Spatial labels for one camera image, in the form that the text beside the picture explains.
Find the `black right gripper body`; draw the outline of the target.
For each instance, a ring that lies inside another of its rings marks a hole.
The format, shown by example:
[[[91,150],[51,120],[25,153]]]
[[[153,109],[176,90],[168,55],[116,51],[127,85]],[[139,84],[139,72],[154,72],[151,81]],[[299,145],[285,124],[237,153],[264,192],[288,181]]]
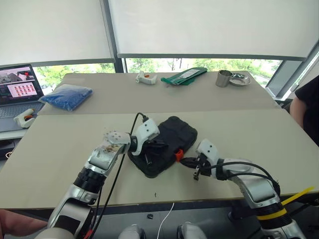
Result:
[[[193,174],[194,180],[198,181],[199,176],[211,176],[211,164],[207,159],[207,156],[203,153],[200,153],[195,160],[195,172]]]

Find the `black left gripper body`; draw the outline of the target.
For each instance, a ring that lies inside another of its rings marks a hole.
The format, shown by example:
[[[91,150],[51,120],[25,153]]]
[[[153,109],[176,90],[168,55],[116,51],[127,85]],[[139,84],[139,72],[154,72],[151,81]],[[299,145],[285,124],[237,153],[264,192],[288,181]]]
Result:
[[[152,149],[156,145],[167,145],[162,134],[159,134],[153,139],[149,139],[145,142],[145,153],[152,153]]]

